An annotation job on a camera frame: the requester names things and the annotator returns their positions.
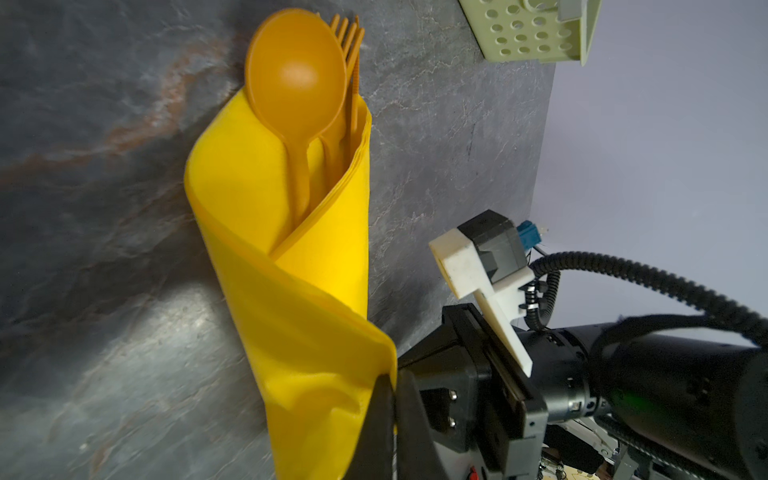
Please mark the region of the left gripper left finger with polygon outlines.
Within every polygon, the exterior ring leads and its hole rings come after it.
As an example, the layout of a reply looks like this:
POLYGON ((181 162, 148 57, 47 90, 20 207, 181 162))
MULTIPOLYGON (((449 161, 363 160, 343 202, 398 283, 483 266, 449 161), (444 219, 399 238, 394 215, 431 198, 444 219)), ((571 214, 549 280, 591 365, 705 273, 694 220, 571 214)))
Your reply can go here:
POLYGON ((344 480, 393 478, 395 398, 388 375, 375 382, 363 426, 344 480))

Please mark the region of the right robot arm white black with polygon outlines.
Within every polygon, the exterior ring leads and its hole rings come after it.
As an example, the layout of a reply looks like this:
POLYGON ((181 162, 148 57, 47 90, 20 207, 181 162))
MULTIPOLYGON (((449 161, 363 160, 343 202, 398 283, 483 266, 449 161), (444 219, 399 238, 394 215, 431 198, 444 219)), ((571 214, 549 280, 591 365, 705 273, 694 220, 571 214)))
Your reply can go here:
POLYGON ((447 306, 441 325, 400 360, 414 375, 433 439, 477 455, 482 479, 537 479, 550 450, 592 470, 597 448, 565 430, 594 421, 644 477, 655 465, 683 478, 767 475, 767 321, 757 312, 664 270, 588 252, 537 259, 528 300, 551 308, 562 272, 643 286, 688 315, 520 333, 533 361, 521 371, 471 304, 447 306))

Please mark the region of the orange plastic fork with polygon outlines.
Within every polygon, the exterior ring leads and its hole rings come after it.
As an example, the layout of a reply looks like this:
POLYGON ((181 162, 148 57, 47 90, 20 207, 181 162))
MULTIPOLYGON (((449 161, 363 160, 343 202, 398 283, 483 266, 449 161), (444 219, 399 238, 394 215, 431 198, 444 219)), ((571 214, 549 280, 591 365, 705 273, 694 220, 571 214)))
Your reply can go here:
POLYGON ((358 64, 360 47, 362 45, 365 29, 359 25, 359 20, 350 21, 346 17, 335 14, 329 24, 330 29, 339 43, 345 64, 345 84, 342 104, 331 125, 320 135, 319 139, 324 150, 325 180, 326 186, 332 190, 343 176, 343 152, 342 140, 350 132, 347 120, 348 106, 351 105, 352 77, 355 66, 358 64))

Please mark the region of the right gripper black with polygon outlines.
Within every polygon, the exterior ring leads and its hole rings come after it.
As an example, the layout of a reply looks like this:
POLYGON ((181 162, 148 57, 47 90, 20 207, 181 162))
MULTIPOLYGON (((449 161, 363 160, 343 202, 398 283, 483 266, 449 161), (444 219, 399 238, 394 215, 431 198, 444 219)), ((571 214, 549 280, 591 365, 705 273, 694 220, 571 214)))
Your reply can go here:
POLYGON ((537 478, 545 400, 474 305, 444 307, 399 367, 415 377, 433 440, 472 454, 479 478, 537 478))

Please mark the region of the yellow paper napkin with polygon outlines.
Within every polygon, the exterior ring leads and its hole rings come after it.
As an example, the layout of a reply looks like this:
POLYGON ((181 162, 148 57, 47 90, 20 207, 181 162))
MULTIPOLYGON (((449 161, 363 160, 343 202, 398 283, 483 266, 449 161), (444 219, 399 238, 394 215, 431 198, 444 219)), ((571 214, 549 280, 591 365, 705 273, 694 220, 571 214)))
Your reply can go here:
POLYGON ((185 191, 262 396, 276 475, 339 479, 393 341, 367 318, 372 116, 342 179, 294 227, 282 142, 238 92, 200 135, 185 191))

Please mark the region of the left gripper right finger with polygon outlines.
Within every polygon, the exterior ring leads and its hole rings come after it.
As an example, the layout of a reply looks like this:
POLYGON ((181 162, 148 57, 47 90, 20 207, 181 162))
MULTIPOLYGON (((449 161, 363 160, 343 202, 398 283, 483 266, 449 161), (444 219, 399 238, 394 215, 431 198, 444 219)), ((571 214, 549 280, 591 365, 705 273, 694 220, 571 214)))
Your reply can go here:
POLYGON ((447 479, 415 376, 405 369, 398 372, 395 418, 397 478, 447 479))

